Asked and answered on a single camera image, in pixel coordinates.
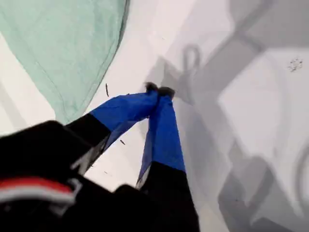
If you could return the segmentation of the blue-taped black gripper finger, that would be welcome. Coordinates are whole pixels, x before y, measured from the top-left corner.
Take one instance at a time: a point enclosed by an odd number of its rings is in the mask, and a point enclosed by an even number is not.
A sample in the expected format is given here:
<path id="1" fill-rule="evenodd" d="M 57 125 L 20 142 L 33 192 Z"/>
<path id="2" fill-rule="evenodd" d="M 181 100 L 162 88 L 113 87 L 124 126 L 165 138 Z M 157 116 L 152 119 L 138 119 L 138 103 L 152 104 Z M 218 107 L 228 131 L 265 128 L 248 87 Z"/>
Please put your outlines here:
<path id="1" fill-rule="evenodd" d="M 159 88 L 151 82 L 143 93 L 120 95 L 109 99 L 66 127 L 91 145 L 90 151 L 72 164 L 85 174 L 91 165 L 122 134 L 137 122 L 147 118 L 157 105 Z"/>
<path id="2" fill-rule="evenodd" d="M 199 222 L 188 185 L 172 99 L 175 91 L 159 87 L 149 116 L 138 186 L 154 206 L 153 232 L 198 232 Z"/>

